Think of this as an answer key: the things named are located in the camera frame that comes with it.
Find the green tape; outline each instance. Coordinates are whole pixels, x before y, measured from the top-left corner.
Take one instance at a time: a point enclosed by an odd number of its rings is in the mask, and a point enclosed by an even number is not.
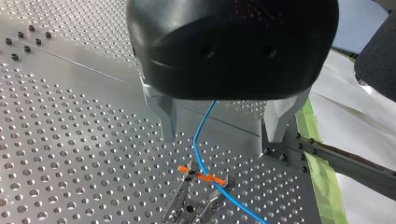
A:
[[[296,113],[296,121],[298,132],[301,136],[313,138],[315,141],[320,142],[317,118],[315,117],[314,109],[309,98],[303,108]]]
[[[322,224],[347,224],[343,199],[334,169],[319,157],[305,152]]]

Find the metal bracket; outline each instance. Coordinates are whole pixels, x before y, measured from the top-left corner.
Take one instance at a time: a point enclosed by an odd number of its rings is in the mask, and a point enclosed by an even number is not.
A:
[[[270,143],[266,136],[266,123],[262,126],[262,154],[268,160],[277,161],[283,165],[298,167],[301,172],[308,173],[305,152],[321,157],[329,162],[335,172],[347,175],[367,188],[383,194],[396,201],[396,172],[375,164],[357,155],[345,152],[335,147],[329,147],[306,139],[297,133],[295,119],[290,120],[282,143]]]
[[[145,93],[146,105],[154,111],[160,119],[163,141],[175,142],[177,128],[177,109],[175,100],[170,96],[156,91],[146,82],[143,76],[140,77],[140,81],[142,82],[143,92]]]
[[[225,197],[218,190],[213,191],[207,198],[207,204],[198,203],[188,198],[191,181],[199,171],[198,162],[190,163],[190,170],[184,175],[184,179],[172,201],[168,204],[166,213],[163,215],[164,222],[177,224],[204,224],[219,210],[219,205]],[[227,175],[224,189],[230,192],[235,188],[235,177]]]

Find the metal clamp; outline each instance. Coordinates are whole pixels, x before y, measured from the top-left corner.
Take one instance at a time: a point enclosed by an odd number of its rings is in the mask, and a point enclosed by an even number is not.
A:
[[[219,205],[225,197],[218,190],[213,191],[207,198],[207,204],[198,203],[189,199],[191,181],[199,171],[198,162],[190,163],[190,170],[184,175],[184,179],[172,201],[168,204],[166,213],[163,215],[164,222],[177,224],[204,224],[219,210]],[[224,189],[230,192],[235,188],[235,177],[227,175]]]

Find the blue cable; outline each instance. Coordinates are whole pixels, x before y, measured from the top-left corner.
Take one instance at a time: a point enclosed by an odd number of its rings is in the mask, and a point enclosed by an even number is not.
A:
[[[204,163],[202,162],[202,158],[201,158],[201,153],[199,152],[199,148],[197,145],[197,141],[198,141],[198,137],[199,134],[202,130],[202,127],[205,124],[205,121],[207,119],[207,117],[210,114],[210,111],[212,111],[213,106],[216,104],[216,101],[212,102],[212,105],[210,105],[210,107],[207,109],[206,114],[204,115],[204,117],[202,118],[201,124],[198,127],[197,133],[195,134],[194,137],[194,151],[195,151],[195,156],[198,160],[199,166],[202,170],[202,172],[205,175],[208,175],[208,172],[205,168]],[[248,215],[250,215],[251,217],[253,217],[254,219],[256,219],[258,222],[260,222],[261,224],[268,224],[266,221],[264,221],[261,217],[259,217],[257,214],[255,214],[254,212],[250,211],[247,207],[245,207],[244,205],[242,205],[240,202],[238,202],[235,198],[233,198],[233,196],[231,196],[230,193],[228,193],[227,191],[224,190],[224,188],[222,188],[219,184],[215,183],[212,181],[212,184],[216,187],[216,189],[218,189],[223,195],[224,197],[226,197],[230,202],[232,202],[235,206],[239,207],[240,209],[242,209],[244,212],[246,212]]]

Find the screw hole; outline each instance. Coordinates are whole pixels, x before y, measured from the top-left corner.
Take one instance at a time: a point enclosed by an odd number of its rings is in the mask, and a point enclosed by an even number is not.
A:
[[[265,57],[268,57],[268,58],[275,58],[276,54],[277,54],[276,48],[273,46],[267,47],[264,51]]]
[[[211,59],[211,58],[213,58],[213,55],[215,54],[215,52],[209,45],[204,45],[200,49],[200,54],[204,58]]]
[[[189,205],[186,206],[186,210],[189,213],[193,213],[195,209],[194,209],[194,206],[189,204]]]

